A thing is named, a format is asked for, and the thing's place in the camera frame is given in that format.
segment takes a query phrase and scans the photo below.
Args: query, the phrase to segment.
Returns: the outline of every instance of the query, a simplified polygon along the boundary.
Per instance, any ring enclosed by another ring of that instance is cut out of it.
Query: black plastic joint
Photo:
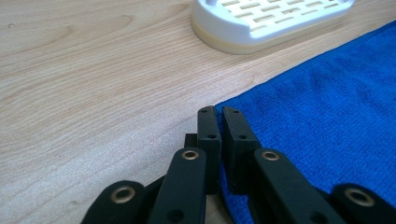
[[[175,154],[149,216],[149,224],[204,223],[205,161],[205,152],[197,147],[182,148]]]
[[[223,151],[228,188],[233,194],[248,194],[249,164],[255,149],[262,147],[241,111],[223,107]]]

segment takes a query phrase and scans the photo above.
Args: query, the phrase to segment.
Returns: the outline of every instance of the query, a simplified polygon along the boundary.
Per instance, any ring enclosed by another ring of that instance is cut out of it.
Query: hole
[[[311,4],[308,4],[308,5],[306,5],[307,7],[315,7],[315,6],[318,6],[318,5],[322,5],[323,3],[321,3],[321,2],[314,2],[314,3],[311,3]]]
[[[306,15],[306,14],[313,13],[313,12],[316,12],[316,11],[317,11],[317,10],[307,11],[307,12],[305,12],[305,13],[302,13],[301,15],[304,16],[304,15]]]
[[[275,6],[275,7],[264,7],[264,8],[262,8],[262,12],[270,11],[270,10],[273,10],[273,9],[276,9],[276,8],[279,8],[279,6]]]
[[[193,161],[199,157],[199,153],[196,151],[188,150],[181,154],[181,157],[188,161]]]
[[[279,155],[277,155],[273,151],[264,151],[262,153],[262,157],[265,158],[268,161],[277,161],[277,160],[279,160]]]
[[[338,6],[338,4],[332,4],[332,5],[326,6],[326,7],[324,7],[324,8],[328,8],[328,7],[336,7],[336,6]]]
[[[222,3],[222,5],[224,7],[227,7],[227,6],[235,5],[235,4],[238,4],[238,3],[239,3],[239,1],[230,1],[230,2]]]
[[[257,7],[259,5],[260,5],[260,3],[252,3],[252,4],[247,4],[247,5],[244,5],[244,6],[240,6],[240,8],[241,9],[247,9],[247,8],[251,8],[251,7]]]
[[[318,223],[318,224],[328,223],[327,218],[319,212],[313,212],[311,214],[310,218],[311,218],[311,221],[313,221],[314,223]]]
[[[360,206],[371,207],[375,204],[374,199],[360,189],[346,189],[345,195],[350,201]]]
[[[283,14],[289,14],[289,13],[291,13],[291,12],[295,12],[295,11],[300,11],[300,9],[299,9],[299,8],[297,8],[297,7],[295,7],[295,8],[292,8],[292,9],[286,10],[286,11],[282,11],[282,13],[283,13]]]
[[[168,212],[168,220],[173,223],[178,223],[179,221],[183,220],[184,214],[181,210],[175,209]]]
[[[269,19],[274,18],[275,16],[273,15],[269,15],[269,16],[264,16],[264,17],[259,17],[257,19],[254,19],[255,22],[259,22],[259,21],[267,21]]]
[[[283,21],[288,21],[288,20],[291,20],[291,19],[293,19],[293,17],[288,17],[288,18],[280,20],[280,21],[275,21],[275,23],[281,23]]]
[[[208,134],[208,135],[207,135],[207,138],[216,139],[216,136],[215,136],[214,134]]]
[[[135,191],[129,186],[122,186],[113,191],[111,201],[113,203],[128,203],[134,197]]]

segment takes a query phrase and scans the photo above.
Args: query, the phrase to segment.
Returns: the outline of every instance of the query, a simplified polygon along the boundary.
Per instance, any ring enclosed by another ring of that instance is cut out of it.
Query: metal grommet
[[[262,157],[265,158],[268,161],[277,161],[277,160],[279,160],[279,155],[277,155],[273,151],[264,151],[262,153]]]
[[[371,207],[375,204],[374,199],[360,189],[346,189],[344,193],[350,201],[360,206]]]
[[[128,203],[134,197],[135,191],[129,186],[122,186],[117,188],[111,194],[111,201],[113,203]]]
[[[186,160],[192,161],[199,157],[199,153],[196,151],[188,150],[183,152],[181,156]]]

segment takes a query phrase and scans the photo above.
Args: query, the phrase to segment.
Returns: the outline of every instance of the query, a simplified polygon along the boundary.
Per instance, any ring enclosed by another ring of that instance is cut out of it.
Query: slot
[[[291,1],[291,2],[288,2],[288,5],[294,5],[294,4],[297,4],[297,3],[301,3],[301,2],[303,2],[304,0],[294,0],[294,1]]]
[[[293,19],[293,17],[288,17],[288,18],[280,20],[280,21],[275,21],[275,23],[281,23],[281,22],[288,21],[288,20],[291,20],[291,19]]]
[[[277,9],[277,8],[280,8],[280,6],[264,7],[264,8],[262,8],[262,12],[271,11],[271,10]]]
[[[295,8],[292,8],[292,9],[288,9],[288,10],[282,11],[282,13],[286,15],[286,14],[289,14],[289,13],[295,12],[295,11],[300,11],[300,9],[295,7]]]
[[[251,7],[257,7],[259,5],[260,5],[260,3],[251,3],[251,4],[247,4],[247,5],[241,6],[240,8],[241,9],[247,9],[247,8],[251,8]]]
[[[244,18],[244,17],[252,16],[252,15],[253,15],[253,13],[251,13],[251,12],[245,12],[245,13],[236,15],[235,17],[238,18],[238,19],[241,19],[241,18]]]
[[[268,21],[272,18],[274,18],[275,16],[273,15],[268,15],[268,16],[263,16],[263,17],[259,17],[257,19],[254,19],[255,22],[260,22],[260,21]]]
[[[265,28],[265,27],[267,27],[267,26],[266,25],[258,26],[258,27],[255,27],[255,28],[251,29],[250,32],[257,31],[257,30],[260,30],[260,29]]]
[[[304,16],[304,15],[307,15],[307,14],[310,14],[310,13],[313,13],[313,12],[316,12],[316,11],[317,10],[310,10],[310,11],[307,11],[305,13],[302,13],[301,15]]]
[[[324,7],[324,8],[336,7],[336,6],[338,6],[338,4],[332,4],[332,5],[326,6],[326,7]]]
[[[322,5],[323,3],[321,3],[321,2],[314,2],[314,3],[311,3],[311,4],[308,4],[308,5],[306,5],[307,7],[315,7],[315,6],[318,6],[318,5]]]
[[[227,7],[227,6],[232,6],[232,5],[235,5],[235,4],[238,4],[239,3],[239,1],[237,1],[237,0],[233,0],[233,1],[229,1],[229,2],[225,2],[225,3],[221,3],[224,7]]]

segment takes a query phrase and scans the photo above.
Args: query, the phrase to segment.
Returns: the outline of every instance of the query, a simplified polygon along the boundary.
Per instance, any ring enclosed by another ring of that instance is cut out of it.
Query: white soap dish
[[[249,54],[334,25],[355,0],[194,0],[191,26],[207,45]]]

